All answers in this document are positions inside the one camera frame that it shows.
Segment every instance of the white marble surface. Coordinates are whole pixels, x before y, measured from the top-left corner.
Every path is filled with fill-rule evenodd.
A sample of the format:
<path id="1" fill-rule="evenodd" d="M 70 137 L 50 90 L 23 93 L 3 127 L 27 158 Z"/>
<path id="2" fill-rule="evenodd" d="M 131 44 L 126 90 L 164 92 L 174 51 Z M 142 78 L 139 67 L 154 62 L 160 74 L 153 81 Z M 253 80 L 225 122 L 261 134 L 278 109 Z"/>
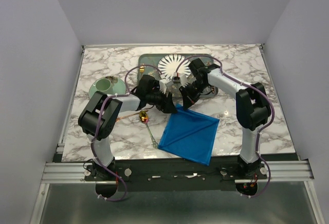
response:
<path id="1" fill-rule="evenodd" d="M 124 78 L 127 70 L 138 64 L 144 53 L 207 53 L 223 62 L 224 71 L 254 83 L 261 82 L 276 109 L 274 124 L 264 130 L 261 139 L 261 153 L 295 152 L 274 89 L 269 80 L 261 53 L 257 45 L 205 45 L 205 46 L 153 46 L 134 48 L 91 48 L 86 49 L 62 161 L 83 161 L 92 157 L 90 142 L 78 126 L 78 117 L 89 101 L 88 90 L 92 83 L 103 76 Z M 129 86 L 137 83 L 137 70 L 129 76 Z M 215 98 L 199 100 L 192 110 L 219 118 L 213 156 L 236 155 L 240 152 L 242 130 L 235 116 L 235 101 L 223 92 Z M 170 115 L 152 109 L 149 111 L 149 127 L 159 141 Z M 144 124 L 138 116 L 132 116 L 116 123 L 111 135 L 111 149 L 116 159 L 169 158 L 176 157 L 154 149 Z"/>

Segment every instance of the gray wall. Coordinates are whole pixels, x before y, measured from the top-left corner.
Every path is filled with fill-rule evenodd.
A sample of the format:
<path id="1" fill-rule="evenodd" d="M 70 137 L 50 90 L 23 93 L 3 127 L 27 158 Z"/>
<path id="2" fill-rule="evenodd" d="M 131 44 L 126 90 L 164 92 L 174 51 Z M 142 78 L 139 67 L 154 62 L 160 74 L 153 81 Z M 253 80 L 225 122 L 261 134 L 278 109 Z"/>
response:
<path id="1" fill-rule="evenodd" d="M 289 0 L 59 0 L 81 43 L 264 43 Z"/>
<path id="2" fill-rule="evenodd" d="M 0 222 L 29 223 L 81 46 L 57 0 L 0 0 Z"/>
<path id="3" fill-rule="evenodd" d="M 296 151 L 310 160 L 329 223 L 329 0 L 290 0 L 265 55 Z"/>

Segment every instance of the blue cloth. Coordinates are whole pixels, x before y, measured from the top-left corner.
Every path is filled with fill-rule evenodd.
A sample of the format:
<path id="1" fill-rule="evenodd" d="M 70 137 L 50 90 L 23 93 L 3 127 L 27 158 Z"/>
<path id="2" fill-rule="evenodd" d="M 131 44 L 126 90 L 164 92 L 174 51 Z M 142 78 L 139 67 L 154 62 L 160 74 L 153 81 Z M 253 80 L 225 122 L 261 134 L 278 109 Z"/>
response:
<path id="1" fill-rule="evenodd" d="M 159 149 L 185 159 L 209 165 L 219 119 L 176 105 L 177 114 L 171 114 Z"/>

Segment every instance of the green bowl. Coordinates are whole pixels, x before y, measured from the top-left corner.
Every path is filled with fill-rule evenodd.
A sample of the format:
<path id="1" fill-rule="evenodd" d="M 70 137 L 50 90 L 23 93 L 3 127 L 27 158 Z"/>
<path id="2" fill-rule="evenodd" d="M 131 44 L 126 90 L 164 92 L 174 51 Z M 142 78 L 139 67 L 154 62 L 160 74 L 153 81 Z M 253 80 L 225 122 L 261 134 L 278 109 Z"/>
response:
<path id="1" fill-rule="evenodd" d="M 89 89 L 89 98 L 97 91 L 101 91 L 108 95 L 114 95 L 115 93 L 119 95 L 125 94 L 125 84 L 124 81 L 118 77 L 106 76 L 94 81 Z"/>

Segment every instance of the gold spoon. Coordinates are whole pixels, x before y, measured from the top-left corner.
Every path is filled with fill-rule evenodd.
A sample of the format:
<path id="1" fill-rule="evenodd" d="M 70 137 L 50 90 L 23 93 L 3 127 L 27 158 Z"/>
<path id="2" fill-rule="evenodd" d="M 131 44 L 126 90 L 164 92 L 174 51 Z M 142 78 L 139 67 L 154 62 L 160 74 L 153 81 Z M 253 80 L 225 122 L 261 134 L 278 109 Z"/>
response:
<path id="1" fill-rule="evenodd" d="M 123 117 L 118 117 L 115 122 L 118 122 L 119 120 L 122 120 L 124 118 L 128 118 L 130 116 L 138 115 L 138 114 L 139 114 L 139 112 L 138 113 L 134 113 L 132 115 L 126 115 L 126 116 L 123 116 Z"/>
<path id="2" fill-rule="evenodd" d="M 146 113 L 146 111 L 142 110 L 141 112 L 139 112 L 139 119 L 140 121 L 146 125 L 146 128 L 148 129 L 149 131 L 149 134 L 150 134 L 150 137 L 151 137 L 151 140 L 152 140 L 152 144 L 153 144 L 153 148 L 158 148 L 158 143 L 156 142 L 156 140 L 154 139 L 152 133 L 151 133 L 151 130 L 149 128 L 149 125 L 148 125 L 148 121 L 149 121 L 149 116 L 148 114 Z"/>

